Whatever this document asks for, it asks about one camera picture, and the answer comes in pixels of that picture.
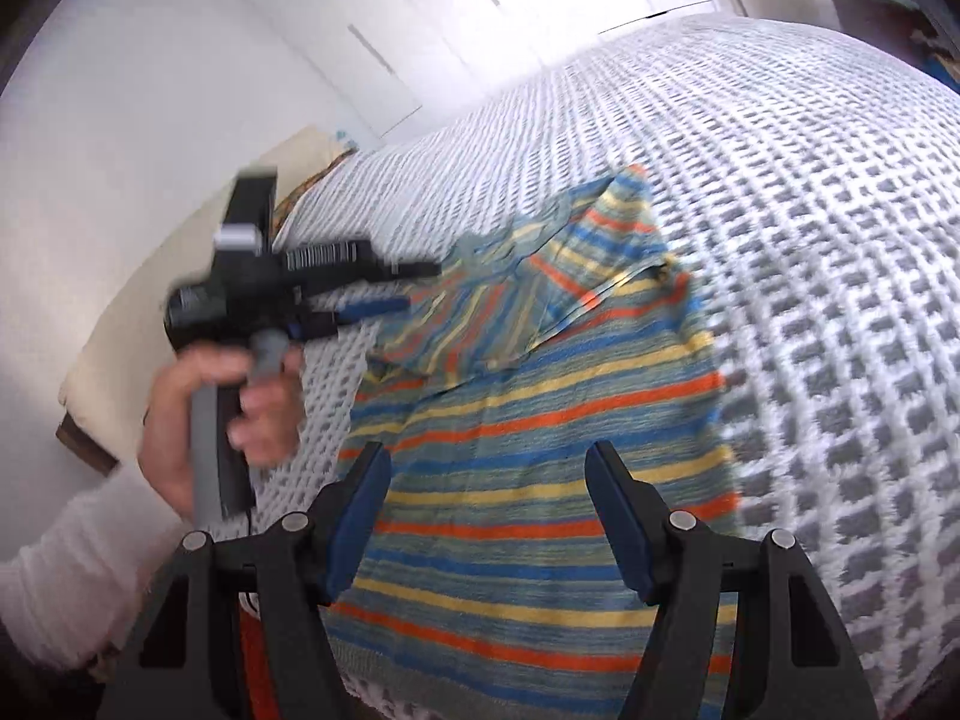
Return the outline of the person's left hand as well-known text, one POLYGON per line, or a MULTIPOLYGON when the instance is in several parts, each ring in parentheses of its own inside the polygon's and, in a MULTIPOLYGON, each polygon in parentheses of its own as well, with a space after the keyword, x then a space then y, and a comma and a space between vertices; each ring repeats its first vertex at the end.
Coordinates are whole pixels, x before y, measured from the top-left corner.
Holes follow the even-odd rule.
POLYGON ((254 356, 242 348, 197 343, 158 372, 149 394, 139 466, 146 483, 190 523, 220 511, 208 500, 217 489, 218 454, 238 452, 268 470, 296 455, 302 405, 302 349, 285 349, 280 370, 252 374, 254 356))

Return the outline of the white sleeved left forearm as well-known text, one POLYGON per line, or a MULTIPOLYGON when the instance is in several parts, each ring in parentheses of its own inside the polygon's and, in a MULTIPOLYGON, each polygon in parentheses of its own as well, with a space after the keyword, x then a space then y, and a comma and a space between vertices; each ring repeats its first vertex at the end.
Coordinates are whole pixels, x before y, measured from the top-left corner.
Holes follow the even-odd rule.
POLYGON ((2 624, 26 660, 70 671, 124 643, 189 525, 137 466, 78 494, 2 566, 2 624))

